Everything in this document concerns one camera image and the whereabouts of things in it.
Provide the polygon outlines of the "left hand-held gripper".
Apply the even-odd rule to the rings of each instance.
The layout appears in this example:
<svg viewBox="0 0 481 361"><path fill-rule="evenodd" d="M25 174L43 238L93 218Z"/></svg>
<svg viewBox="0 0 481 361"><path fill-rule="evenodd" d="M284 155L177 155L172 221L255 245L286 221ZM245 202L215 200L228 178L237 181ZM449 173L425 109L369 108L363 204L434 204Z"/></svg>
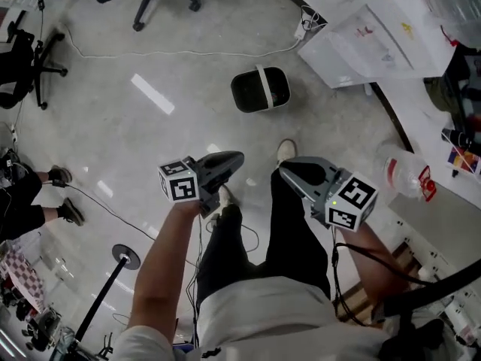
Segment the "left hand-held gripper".
<svg viewBox="0 0 481 361"><path fill-rule="evenodd" d="M191 156L158 167L162 191L171 203L200 202L205 219L219 208L219 188L243 165L244 154L227 150L195 160Z"/></svg>

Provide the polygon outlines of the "black waste bin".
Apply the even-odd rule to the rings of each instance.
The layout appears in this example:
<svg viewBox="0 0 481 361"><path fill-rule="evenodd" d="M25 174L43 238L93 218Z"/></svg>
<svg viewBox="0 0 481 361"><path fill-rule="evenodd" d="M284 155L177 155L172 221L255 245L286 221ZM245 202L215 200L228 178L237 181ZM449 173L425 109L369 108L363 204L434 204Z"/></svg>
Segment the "black waste bin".
<svg viewBox="0 0 481 361"><path fill-rule="evenodd" d="M272 66L256 65L254 70L235 76L231 91L237 109L247 114L280 108L291 99L285 72Z"/></svg>

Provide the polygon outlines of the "person's left forearm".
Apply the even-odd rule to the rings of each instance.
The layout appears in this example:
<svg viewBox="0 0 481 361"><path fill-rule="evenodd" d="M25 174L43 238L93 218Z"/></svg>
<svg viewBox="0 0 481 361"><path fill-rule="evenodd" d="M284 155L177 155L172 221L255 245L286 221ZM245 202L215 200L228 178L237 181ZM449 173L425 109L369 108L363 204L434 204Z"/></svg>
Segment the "person's left forearm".
<svg viewBox="0 0 481 361"><path fill-rule="evenodd" d="M140 267L128 327L148 326L173 341L185 260L200 202L175 204Z"/></svg>

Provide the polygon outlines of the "person's right forearm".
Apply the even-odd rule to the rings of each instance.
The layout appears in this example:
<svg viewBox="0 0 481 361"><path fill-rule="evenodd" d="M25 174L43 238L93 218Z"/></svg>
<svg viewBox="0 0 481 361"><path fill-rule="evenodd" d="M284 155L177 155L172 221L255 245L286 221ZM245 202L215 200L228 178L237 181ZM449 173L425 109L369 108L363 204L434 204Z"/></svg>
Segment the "person's right forearm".
<svg viewBox="0 0 481 361"><path fill-rule="evenodd" d="M338 228L337 230L343 236L345 244L360 247L395 270L402 271L391 252L367 223L361 224L356 232L344 228ZM408 281L392 273L382 263L355 250L350 249L349 251L360 277L360 282L373 306L383 302L389 296L402 294L409 289Z"/></svg>

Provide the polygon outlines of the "person's right pale shoe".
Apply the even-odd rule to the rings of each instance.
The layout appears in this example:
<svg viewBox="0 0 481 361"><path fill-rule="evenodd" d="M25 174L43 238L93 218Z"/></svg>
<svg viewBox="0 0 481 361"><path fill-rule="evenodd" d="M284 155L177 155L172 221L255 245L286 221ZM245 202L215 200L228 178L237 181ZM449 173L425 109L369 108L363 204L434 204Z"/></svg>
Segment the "person's right pale shoe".
<svg viewBox="0 0 481 361"><path fill-rule="evenodd" d="M277 148L277 167L289 159L293 159L298 155L298 148L295 141L290 138L284 139L280 142Z"/></svg>

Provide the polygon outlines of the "person's pale shoe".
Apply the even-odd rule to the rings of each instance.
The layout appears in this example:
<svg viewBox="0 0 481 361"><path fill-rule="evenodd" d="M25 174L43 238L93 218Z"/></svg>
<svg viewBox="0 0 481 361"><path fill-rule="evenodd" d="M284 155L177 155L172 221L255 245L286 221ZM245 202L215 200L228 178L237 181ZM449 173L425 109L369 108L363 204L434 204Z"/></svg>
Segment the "person's pale shoe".
<svg viewBox="0 0 481 361"><path fill-rule="evenodd" d="M222 185L219 188L219 215L224 218L229 215L237 215L240 213L241 207L238 200L226 185Z"/></svg>
<svg viewBox="0 0 481 361"><path fill-rule="evenodd" d="M293 159L298 155L298 148L295 141L290 138L284 139L280 142L277 148L277 167L289 159Z"/></svg>

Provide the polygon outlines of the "person's black trousers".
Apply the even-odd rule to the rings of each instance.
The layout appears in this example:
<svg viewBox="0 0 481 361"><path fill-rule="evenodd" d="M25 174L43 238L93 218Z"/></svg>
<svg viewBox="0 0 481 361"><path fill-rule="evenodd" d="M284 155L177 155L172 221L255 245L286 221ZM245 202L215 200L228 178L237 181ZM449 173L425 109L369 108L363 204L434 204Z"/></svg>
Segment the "person's black trousers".
<svg viewBox="0 0 481 361"><path fill-rule="evenodd" d="M241 237L242 213L236 204L223 208L198 270L196 305L239 281L285 277L308 284L331 298L328 254L307 224L303 202L281 178L271 175L271 231L261 265L253 265Z"/></svg>

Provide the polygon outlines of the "clear water jug red cap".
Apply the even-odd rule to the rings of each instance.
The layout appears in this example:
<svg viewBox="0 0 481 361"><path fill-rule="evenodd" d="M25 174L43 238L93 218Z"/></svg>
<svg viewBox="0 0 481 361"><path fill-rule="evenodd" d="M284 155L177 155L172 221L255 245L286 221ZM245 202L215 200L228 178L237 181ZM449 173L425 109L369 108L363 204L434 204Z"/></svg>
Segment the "clear water jug red cap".
<svg viewBox="0 0 481 361"><path fill-rule="evenodd" d="M481 0L425 0L450 39L481 50Z"/></svg>
<svg viewBox="0 0 481 361"><path fill-rule="evenodd" d="M388 189L410 199L429 202L437 192L431 169L419 155L394 144L381 144L377 150L380 175Z"/></svg>

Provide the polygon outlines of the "white curved counter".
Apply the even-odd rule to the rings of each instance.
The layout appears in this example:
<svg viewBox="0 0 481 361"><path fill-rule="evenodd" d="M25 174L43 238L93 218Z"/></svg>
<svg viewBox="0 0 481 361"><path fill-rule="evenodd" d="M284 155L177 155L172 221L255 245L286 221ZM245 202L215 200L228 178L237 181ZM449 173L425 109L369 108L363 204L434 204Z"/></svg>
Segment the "white curved counter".
<svg viewBox="0 0 481 361"><path fill-rule="evenodd" d="M333 23L355 0L292 1L312 7L328 23ZM410 148L429 164L434 181L481 210L481 179L468 174L453 178L447 166L447 155L452 148L441 140L440 132L452 124L452 117L435 108L423 80L381 78L377 86L401 124L399 133L407 137Z"/></svg>

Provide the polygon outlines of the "brown wooden bench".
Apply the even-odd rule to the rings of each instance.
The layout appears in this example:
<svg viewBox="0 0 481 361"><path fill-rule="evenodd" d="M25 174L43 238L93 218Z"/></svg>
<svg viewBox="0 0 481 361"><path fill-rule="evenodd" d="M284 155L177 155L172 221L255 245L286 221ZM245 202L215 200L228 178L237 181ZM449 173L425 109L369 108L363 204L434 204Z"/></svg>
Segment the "brown wooden bench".
<svg viewBox="0 0 481 361"><path fill-rule="evenodd" d="M415 258L413 251L405 242L400 244L392 254L405 273L411 277L419 278L419 270L422 265L418 259ZM374 306L367 298L367 294L361 282L358 282L356 285L348 289L343 293L342 297L346 306L350 309L357 321L366 326L372 326L378 329L381 328L380 324L371 322L371 312ZM345 307L341 304L337 305L337 318L343 323L357 325L357 322L350 317Z"/></svg>

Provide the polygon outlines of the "black pole stand round base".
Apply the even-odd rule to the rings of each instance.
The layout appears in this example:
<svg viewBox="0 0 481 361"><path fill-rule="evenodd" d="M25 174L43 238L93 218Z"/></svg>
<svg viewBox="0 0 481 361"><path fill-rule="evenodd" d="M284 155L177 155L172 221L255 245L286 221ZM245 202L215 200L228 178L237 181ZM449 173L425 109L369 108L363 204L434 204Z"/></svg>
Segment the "black pole stand round base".
<svg viewBox="0 0 481 361"><path fill-rule="evenodd" d="M124 269L137 270L140 268L141 260L139 256L128 246L124 244L115 244L112 247L112 256L117 261L116 268L112 271L111 275L107 279L106 283L102 287L101 291L95 297L91 308L88 310L85 318L83 319L79 329L77 330L74 341L71 344L69 351L74 351L78 345L82 342L90 323L93 321L95 314L100 308L105 296L110 291L114 281L117 279L119 273Z"/></svg>

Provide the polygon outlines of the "person's white shirt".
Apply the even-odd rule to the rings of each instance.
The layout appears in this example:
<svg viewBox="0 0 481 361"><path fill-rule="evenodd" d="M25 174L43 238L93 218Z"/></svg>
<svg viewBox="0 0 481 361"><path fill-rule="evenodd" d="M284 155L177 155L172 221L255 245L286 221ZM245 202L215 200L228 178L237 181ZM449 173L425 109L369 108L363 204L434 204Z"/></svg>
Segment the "person's white shirt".
<svg viewBox="0 0 481 361"><path fill-rule="evenodd" d="M381 329L341 323L321 289L285 277L241 281L200 307L200 346L184 353L159 331L134 326L110 361L378 361L398 319Z"/></svg>

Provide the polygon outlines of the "white water dispenser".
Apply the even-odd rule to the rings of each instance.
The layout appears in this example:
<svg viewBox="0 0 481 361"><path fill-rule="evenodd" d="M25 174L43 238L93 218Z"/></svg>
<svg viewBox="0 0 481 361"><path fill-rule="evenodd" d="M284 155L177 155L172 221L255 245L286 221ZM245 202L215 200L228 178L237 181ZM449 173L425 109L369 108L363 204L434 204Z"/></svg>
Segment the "white water dispenser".
<svg viewBox="0 0 481 361"><path fill-rule="evenodd" d="M455 52L425 0L354 0L298 52L331 88L443 75Z"/></svg>

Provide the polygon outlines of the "colourful striped packet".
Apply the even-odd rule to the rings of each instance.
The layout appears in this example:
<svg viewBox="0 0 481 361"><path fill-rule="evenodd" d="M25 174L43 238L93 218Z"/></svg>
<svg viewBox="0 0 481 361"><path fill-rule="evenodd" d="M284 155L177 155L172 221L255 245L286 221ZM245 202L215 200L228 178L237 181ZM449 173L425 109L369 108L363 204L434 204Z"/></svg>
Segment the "colourful striped packet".
<svg viewBox="0 0 481 361"><path fill-rule="evenodd" d="M446 164L461 173L481 175L481 157L460 147L450 150Z"/></svg>

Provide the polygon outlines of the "red white checkered cloth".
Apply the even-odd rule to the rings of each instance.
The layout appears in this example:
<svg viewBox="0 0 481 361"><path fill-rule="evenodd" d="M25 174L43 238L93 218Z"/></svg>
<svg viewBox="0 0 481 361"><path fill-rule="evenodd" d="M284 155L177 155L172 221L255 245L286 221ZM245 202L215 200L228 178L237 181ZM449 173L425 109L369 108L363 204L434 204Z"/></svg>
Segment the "red white checkered cloth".
<svg viewBox="0 0 481 361"><path fill-rule="evenodd" d="M11 279L14 287L38 313L44 311L44 282L21 252L9 249L0 260L0 272Z"/></svg>

